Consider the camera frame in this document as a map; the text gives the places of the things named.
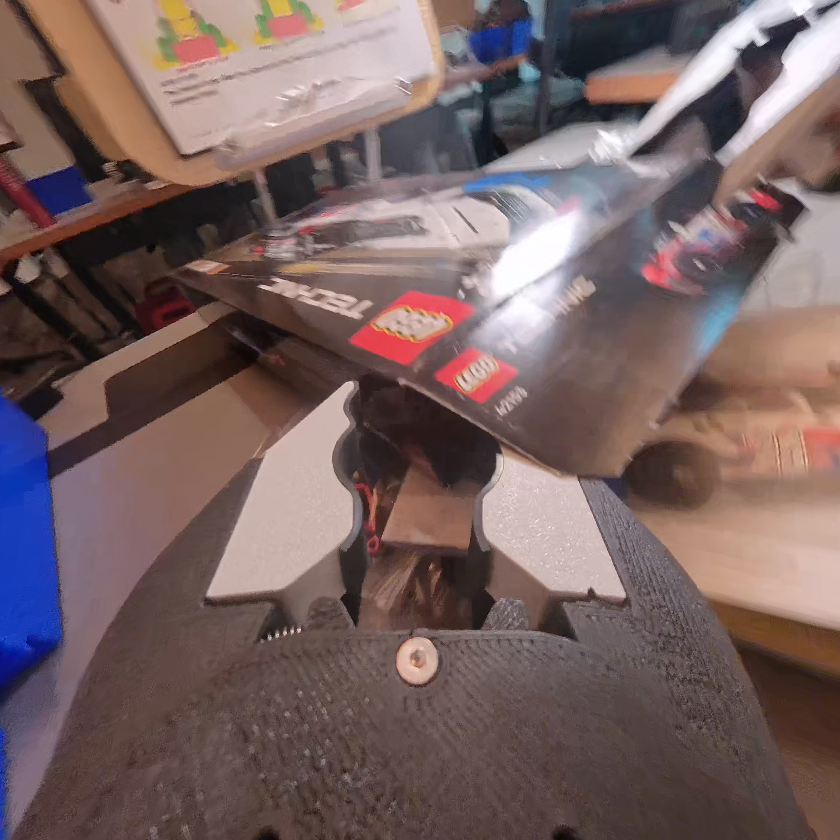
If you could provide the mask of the grey office desk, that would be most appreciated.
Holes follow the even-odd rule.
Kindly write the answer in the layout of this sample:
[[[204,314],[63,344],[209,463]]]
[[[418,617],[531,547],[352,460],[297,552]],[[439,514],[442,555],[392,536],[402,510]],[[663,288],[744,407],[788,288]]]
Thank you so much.
[[[121,185],[110,196],[59,215],[48,228],[2,233],[1,266],[194,190],[193,186],[174,183],[155,187],[140,183]]]

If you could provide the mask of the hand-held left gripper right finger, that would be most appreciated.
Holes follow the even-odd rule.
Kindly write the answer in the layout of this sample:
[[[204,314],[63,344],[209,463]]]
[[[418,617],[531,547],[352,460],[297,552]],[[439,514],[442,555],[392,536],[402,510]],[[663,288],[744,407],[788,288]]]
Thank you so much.
[[[580,481],[511,451],[476,498],[480,588],[524,608],[530,627],[556,626],[566,604],[624,606],[625,587]]]

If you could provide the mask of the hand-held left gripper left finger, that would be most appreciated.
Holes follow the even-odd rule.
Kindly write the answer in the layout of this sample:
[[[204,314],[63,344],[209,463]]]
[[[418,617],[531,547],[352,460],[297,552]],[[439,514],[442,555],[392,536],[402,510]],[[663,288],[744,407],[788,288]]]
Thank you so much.
[[[358,384],[343,384],[264,453],[206,591],[211,603],[309,607],[361,596],[363,506],[342,460]]]

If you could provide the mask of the white printed instruction sheet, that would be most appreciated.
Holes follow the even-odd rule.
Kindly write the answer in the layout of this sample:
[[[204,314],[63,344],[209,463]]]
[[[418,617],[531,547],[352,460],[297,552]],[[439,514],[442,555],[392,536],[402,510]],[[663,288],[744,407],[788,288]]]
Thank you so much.
[[[280,119],[289,99],[322,110],[378,82],[435,69],[417,2],[93,1],[88,10],[181,155]]]

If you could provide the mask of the large blue plastic bin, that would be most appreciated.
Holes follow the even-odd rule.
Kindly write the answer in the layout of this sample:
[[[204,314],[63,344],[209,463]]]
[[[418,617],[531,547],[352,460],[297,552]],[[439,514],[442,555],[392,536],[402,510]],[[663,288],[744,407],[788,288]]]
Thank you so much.
[[[63,639],[47,437],[1,400],[1,693]]]

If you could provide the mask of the wooden board document stand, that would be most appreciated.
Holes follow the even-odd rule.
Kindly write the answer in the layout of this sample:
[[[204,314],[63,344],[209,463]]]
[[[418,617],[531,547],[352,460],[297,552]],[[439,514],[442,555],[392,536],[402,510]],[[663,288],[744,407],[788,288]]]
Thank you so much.
[[[440,34],[431,2],[417,2],[432,44],[435,69],[416,82],[378,82],[362,91],[342,93],[328,107],[307,97],[285,101],[280,119],[267,118],[239,129],[211,150],[181,155],[132,82],[87,2],[22,2],[23,8],[56,53],[87,112],[79,119],[96,137],[106,133],[123,158],[163,182],[209,186],[334,140],[375,131],[435,99],[445,75]]]

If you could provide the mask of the black rubber tyre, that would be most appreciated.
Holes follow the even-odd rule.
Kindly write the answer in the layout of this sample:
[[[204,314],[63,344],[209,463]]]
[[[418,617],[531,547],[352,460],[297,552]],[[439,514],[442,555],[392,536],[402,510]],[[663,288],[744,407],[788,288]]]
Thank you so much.
[[[708,448],[666,440],[640,449],[623,472],[630,494],[663,508],[697,509],[718,487],[720,458]]]

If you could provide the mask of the small blue plastic bin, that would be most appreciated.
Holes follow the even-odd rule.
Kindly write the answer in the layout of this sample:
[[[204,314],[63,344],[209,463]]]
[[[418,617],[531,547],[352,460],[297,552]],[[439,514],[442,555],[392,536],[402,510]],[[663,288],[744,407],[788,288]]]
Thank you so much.
[[[26,180],[27,189],[51,215],[58,216],[84,207],[93,201],[88,183],[74,164]]]

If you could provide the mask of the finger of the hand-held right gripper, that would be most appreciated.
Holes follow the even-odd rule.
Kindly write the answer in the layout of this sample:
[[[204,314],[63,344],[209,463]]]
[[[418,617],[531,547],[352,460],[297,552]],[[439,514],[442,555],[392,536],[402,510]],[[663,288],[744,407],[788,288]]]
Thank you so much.
[[[748,46],[765,43],[764,32],[780,24],[781,1],[758,1],[723,25],[627,136],[626,156],[639,152],[675,117],[706,95],[732,71]]]
[[[754,101],[743,126],[717,153],[721,165],[746,164],[758,154],[771,157],[797,131],[797,122],[791,120],[793,111],[838,73],[838,3],[757,2],[716,37],[740,56],[772,28],[796,19],[805,22],[805,29],[784,50],[780,75]]]

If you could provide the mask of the red water bottle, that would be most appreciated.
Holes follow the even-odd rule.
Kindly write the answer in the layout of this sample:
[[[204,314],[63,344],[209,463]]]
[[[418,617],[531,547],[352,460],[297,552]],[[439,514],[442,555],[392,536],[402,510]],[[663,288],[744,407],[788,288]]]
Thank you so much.
[[[5,195],[37,228],[50,228],[56,223],[37,196],[27,187],[17,168],[4,156],[1,156],[1,187]]]

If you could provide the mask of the black lego set box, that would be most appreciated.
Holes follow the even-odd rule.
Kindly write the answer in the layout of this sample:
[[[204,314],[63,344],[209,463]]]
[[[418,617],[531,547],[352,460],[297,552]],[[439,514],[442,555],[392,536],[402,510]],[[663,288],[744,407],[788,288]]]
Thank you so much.
[[[619,474],[805,214],[698,153],[349,187],[175,278],[561,474]]]

